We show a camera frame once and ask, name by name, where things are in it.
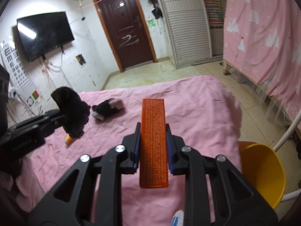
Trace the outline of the orange rectangular box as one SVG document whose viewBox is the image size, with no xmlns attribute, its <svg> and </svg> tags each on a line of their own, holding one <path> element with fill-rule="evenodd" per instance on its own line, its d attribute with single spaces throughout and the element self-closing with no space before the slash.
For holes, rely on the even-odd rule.
<svg viewBox="0 0 301 226">
<path fill-rule="evenodd" d="M 143 189 L 168 187 L 166 122 L 163 99 L 142 101 L 140 174 Z"/>
</svg>

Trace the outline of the black and white sock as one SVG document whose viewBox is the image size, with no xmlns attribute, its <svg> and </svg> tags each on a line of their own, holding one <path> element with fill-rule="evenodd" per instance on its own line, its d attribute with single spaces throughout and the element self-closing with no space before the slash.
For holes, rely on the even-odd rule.
<svg viewBox="0 0 301 226">
<path fill-rule="evenodd" d="M 119 113 L 124 108 L 121 99 L 110 98 L 104 102 L 92 106 L 92 116 L 100 121 Z"/>
</svg>

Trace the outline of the black bag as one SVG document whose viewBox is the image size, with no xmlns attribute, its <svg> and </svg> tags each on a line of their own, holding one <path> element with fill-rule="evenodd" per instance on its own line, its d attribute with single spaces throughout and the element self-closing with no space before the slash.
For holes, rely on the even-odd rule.
<svg viewBox="0 0 301 226">
<path fill-rule="evenodd" d="M 69 87 L 60 87 L 51 94 L 59 110 L 64 114 L 63 128 L 72 139 L 84 135 L 84 126 L 89 121 L 90 106 Z"/>
</svg>

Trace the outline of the yellow plastic bucket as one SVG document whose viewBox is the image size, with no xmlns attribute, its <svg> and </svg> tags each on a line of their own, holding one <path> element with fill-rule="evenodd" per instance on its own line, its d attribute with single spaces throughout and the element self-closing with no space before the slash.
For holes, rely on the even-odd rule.
<svg viewBox="0 0 301 226">
<path fill-rule="evenodd" d="M 239 141 L 243 176 L 276 209 L 286 189 L 286 176 L 279 157 L 268 145 Z"/>
</svg>

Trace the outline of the white metal chair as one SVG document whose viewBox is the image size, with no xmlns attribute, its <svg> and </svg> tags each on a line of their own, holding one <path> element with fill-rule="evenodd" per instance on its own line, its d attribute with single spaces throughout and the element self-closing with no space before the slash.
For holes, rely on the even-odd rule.
<svg viewBox="0 0 301 226">
<path fill-rule="evenodd" d="M 296 142 L 293 139 L 289 139 L 289 137 L 297 131 L 300 134 L 297 124 L 293 125 L 295 122 L 298 122 L 298 125 L 300 125 L 300 111 L 297 113 L 292 124 L 288 127 L 288 130 L 283 134 L 285 136 L 289 129 L 291 129 L 290 135 L 286 135 L 286 142 L 283 141 L 282 146 L 277 145 L 279 141 L 283 139 L 283 137 L 278 137 L 275 141 L 277 149 L 274 147 L 272 148 L 282 162 L 285 178 L 287 180 L 284 189 L 284 192 L 287 194 L 283 196 L 281 202 L 297 199 L 300 194 L 300 188 L 298 188 L 298 182 L 300 180 L 300 160 L 297 157 L 297 151 L 295 149 Z"/>
</svg>

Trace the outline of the yellow orange glue stick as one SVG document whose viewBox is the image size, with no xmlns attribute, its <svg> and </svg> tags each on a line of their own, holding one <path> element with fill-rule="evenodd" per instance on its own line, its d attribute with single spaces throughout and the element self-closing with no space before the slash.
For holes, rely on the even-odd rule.
<svg viewBox="0 0 301 226">
<path fill-rule="evenodd" d="M 64 143 L 65 143 L 66 145 L 71 144 L 73 141 L 74 141 L 74 140 L 73 140 L 69 135 L 67 135 L 66 138 L 64 139 Z"/>
</svg>

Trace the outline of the eye chart poster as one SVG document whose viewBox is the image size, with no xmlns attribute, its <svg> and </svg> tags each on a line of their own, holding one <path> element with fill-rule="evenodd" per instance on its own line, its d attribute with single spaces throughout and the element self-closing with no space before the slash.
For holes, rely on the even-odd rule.
<svg viewBox="0 0 301 226">
<path fill-rule="evenodd" d="M 1 57 L 10 75 L 12 85 L 17 89 L 17 96 L 20 96 L 29 107 L 37 104 L 41 99 L 41 94 L 26 73 L 13 41 L 1 42 Z"/>
</svg>

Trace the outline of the pink bed sheet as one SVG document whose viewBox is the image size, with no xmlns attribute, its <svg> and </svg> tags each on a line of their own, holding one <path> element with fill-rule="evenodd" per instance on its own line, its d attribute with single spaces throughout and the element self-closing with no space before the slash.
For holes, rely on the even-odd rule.
<svg viewBox="0 0 301 226">
<path fill-rule="evenodd" d="M 34 209 L 43 194 L 83 154 L 97 157 L 121 143 L 135 131 L 141 120 L 145 98 L 164 100 L 165 120 L 171 132 L 183 138 L 186 145 L 207 157 L 225 155 L 237 168 L 241 167 L 238 138 L 241 127 L 240 103 L 213 76 L 194 76 L 171 82 L 135 88 L 117 88 L 82 92 L 80 98 L 93 106 L 110 98 L 123 102 L 124 109 L 104 122 L 89 117 L 84 135 L 70 147 L 64 144 L 66 132 L 57 129 L 41 148 L 22 161 L 16 179 L 20 195 L 17 202 L 26 212 Z"/>
</svg>

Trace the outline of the white louvered wardrobe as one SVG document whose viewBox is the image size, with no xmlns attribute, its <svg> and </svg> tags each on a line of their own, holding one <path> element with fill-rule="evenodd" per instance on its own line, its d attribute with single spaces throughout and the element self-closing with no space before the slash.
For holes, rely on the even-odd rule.
<svg viewBox="0 0 301 226">
<path fill-rule="evenodd" d="M 222 60 L 214 56 L 204 0 L 159 0 L 166 48 L 175 68 Z"/>
</svg>

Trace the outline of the dark brown door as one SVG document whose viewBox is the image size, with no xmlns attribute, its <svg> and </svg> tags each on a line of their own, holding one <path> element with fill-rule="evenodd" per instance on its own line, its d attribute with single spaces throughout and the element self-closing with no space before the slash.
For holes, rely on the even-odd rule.
<svg viewBox="0 0 301 226">
<path fill-rule="evenodd" d="M 157 57 L 139 0 L 93 0 L 120 72 Z"/>
</svg>

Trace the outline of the pink tree-print curtain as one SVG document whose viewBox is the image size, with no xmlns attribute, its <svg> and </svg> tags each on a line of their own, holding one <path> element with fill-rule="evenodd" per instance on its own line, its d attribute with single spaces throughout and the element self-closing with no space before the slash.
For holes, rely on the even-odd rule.
<svg viewBox="0 0 301 226">
<path fill-rule="evenodd" d="M 223 58 L 295 119 L 300 111 L 300 8 L 295 0 L 227 0 Z"/>
</svg>

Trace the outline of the black bags on hook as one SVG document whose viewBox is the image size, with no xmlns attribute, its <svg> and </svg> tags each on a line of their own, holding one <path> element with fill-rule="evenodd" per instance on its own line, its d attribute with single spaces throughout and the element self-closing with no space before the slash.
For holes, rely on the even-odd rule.
<svg viewBox="0 0 301 226">
<path fill-rule="evenodd" d="M 161 19 L 163 18 L 162 11 L 159 6 L 158 0 L 148 0 L 154 7 L 154 9 L 151 11 L 154 15 L 155 19 Z"/>
</svg>

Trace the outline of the white wall power adapter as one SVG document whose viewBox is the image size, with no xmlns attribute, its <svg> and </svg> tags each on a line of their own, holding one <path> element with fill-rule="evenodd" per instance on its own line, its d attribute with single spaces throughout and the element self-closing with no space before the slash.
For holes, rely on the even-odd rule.
<svg viewBox="0 0 301 226">
<path fill-rule="evenodd" d="M 9 91 L 9 99 L 17 100 L 18 99 L 18 90 L 15 88 L 11 88 Z"/>
</svg>

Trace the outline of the black wall television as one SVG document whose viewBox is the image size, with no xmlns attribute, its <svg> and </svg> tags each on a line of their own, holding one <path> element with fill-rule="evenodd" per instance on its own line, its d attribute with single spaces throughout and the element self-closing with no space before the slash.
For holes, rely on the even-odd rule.
<svg viewBox="0 0 301 226">
<path fill-rule="evenodd" d="M 74 41 L 65 12 L 36 14 L 19 18 L 17 19 L 17 29 L 29 62 Z"/>
</svg>

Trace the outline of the colourful wall chart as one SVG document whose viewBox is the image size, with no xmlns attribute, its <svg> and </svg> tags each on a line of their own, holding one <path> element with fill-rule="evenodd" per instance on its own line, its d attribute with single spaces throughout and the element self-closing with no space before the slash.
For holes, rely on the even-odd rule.
<svg viewBox="0 0 301 226">
<path fill-rule="evenodd" d="M 223 28 L 223 11 L 220 0 L 204 0 L 210 29 Z"/>
</svg>

